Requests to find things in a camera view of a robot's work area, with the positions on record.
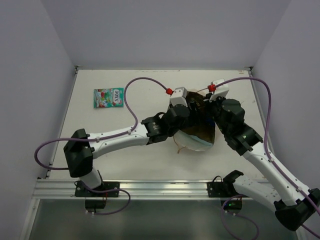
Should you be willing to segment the teal Fox's candy bag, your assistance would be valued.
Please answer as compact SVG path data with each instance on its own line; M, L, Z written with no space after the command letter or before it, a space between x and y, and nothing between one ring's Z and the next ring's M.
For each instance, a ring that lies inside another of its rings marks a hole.
M99 88L93 90L93 107L121 108L124 106L124 88Z

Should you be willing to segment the dark brown snack bag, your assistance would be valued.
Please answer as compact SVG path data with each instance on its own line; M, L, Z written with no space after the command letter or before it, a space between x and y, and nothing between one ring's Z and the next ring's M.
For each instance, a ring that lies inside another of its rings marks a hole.
M198 92L188 91L186 95L186 102L188 106L197 112L205 112L204 96Z

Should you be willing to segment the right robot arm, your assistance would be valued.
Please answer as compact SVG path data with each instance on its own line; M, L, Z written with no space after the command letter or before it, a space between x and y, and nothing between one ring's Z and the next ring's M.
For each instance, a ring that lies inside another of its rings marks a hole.
M234 170L223 179L223 192L252 198L274 212L285 228L296 231L319 207L320 190L302 183L276 158L263 138L245 123L245 110L239 101L221 96L206 100L205 112L213 118L227 145L271 184L268 187Z

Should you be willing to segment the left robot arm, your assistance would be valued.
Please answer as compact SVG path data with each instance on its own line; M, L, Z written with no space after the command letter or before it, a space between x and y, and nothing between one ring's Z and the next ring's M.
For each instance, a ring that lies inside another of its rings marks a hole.
M69 175L81 180L92 196L99 196L104 184L99 171L94 168L94 159L129 147L164 142L179 130L199 123L200 112L196 106L177 104L136 126L104 133L86 133L85 129L78 129L63 148Z

